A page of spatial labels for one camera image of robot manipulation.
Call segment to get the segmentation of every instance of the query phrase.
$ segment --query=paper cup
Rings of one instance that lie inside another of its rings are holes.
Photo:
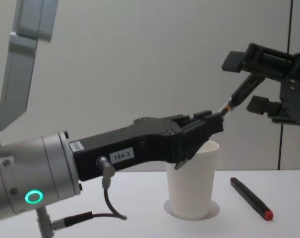
[[[219,144],[207,141],[196,155],[175,170],[166,164],[172,213],[186,220],[207,216],[213,190]]]

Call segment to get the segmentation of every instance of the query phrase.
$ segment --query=black marker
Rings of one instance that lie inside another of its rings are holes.
[[[266,221],[273,219],[273,212],[258,198],[249,188],[247,188],[237,178],[230,179],[235,190],[250,204],[250,206]]]

